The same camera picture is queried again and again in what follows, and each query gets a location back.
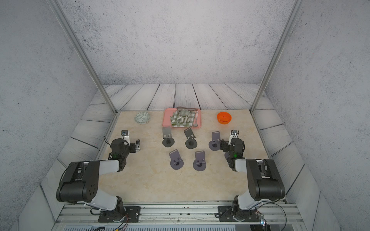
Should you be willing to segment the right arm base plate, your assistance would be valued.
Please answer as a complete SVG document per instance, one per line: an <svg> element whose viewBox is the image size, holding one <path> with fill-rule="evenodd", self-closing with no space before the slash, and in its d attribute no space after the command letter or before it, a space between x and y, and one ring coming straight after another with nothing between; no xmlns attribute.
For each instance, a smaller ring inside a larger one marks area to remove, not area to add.
<svg viewBox="0 0 370 231"><path fill-rule="evenodd" d="M260 217L254 210L240 210L232 206L219 206L215 217L220 222L260 222Z"/></svg>

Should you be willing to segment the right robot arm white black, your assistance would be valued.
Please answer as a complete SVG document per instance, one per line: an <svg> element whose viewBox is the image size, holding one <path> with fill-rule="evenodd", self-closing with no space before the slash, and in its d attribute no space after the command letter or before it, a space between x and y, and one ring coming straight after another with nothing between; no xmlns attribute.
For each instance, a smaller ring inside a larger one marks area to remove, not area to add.
<svg viewBox="0 0 370 231"><path fill-rule="evenodd" d="M234 214L285 197L285 186L274 160L245 158L245 143L240 138L221 140L220 149L224 151L228 166L233 171L247 175L248 191L235 197L232 205Z"/></svg>

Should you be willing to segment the dark phone stand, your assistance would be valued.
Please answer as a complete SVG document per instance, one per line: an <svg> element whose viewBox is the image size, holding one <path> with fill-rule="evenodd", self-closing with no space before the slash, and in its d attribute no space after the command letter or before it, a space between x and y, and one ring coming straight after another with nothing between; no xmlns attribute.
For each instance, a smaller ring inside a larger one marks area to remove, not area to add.
<svg viewBox="0 0 370 231"><path fill-rule="evenodd" d="M185 129L184 130L184 134L185 134L185 136L186 136L186 138L187 138L187 141L186 141L186 143L185 143L185 145L186 145L186 147L188 148L188 149L194 149L194 148L196 148L197 147L197 145L198 145L198 143L197 143L197 141L195 140L195 135L194 135L194 133L193 133L193 131L192 131L192 129L191 128L187 128L187 129Z"/></svg>
<svg viewBox="0 0 370 231"><path fill-rule="evenodd" d="M171 147L174 145L175 141L172 138L172 128L171 127L163 127L162 128L163 132L163 141L162 144L165 147Z"/></svg>

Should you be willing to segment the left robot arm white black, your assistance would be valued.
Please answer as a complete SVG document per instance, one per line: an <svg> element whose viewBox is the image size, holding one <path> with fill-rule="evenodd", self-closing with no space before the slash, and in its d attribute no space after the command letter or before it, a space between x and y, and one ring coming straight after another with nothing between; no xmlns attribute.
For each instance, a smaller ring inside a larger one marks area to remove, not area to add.
<svg viewBox="0 0 370 231"><path fill-rule="evenodd" d="M71 162L59 181L56 198L59 202L86 204L104 212L124 213L122 199L99 189L99 177L121 172L129 154L140 151L140 140L128 143L127 139L114 139L106 160Z"/></svg>

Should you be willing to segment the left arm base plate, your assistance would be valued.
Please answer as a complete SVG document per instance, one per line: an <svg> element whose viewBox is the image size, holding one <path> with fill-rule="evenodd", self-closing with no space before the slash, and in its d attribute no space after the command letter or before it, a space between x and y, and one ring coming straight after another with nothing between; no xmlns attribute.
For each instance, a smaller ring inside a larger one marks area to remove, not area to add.
<svg viewBox="0 0 370 231"><path fill-rule="evenodd" d="M100 212L99 223L137 223L141 212L140 206L129 206L113 211Z"/></svg>

